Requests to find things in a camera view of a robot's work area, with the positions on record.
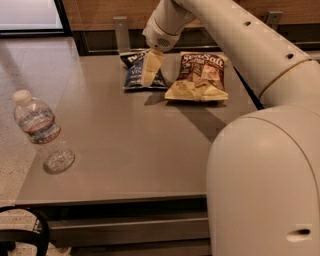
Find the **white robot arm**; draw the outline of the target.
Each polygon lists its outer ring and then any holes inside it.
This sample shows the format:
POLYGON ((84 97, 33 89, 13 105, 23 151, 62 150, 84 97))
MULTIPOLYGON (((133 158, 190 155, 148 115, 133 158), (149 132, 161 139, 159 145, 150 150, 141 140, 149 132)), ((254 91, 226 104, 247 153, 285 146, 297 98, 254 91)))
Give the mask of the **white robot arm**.
POLYGON ((320 64, 233 0, 160 0, 147 44, 172 49, 193 19, 263 105, 209 153, 213 256, 320 256, 320 64))

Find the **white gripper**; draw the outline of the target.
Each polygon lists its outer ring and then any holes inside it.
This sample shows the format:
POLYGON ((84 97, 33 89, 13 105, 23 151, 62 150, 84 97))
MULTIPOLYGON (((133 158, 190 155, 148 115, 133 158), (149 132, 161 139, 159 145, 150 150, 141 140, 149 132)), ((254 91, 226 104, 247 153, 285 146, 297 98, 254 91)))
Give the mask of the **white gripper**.
POLYGON ((162 52, 168 52, 175 46, 185 26, 194 19, 191 12, 174 0, 160 0, 143 30, 146 43, 151 48, 143 57, 143 86, 152 84, 164 61, 162 52))

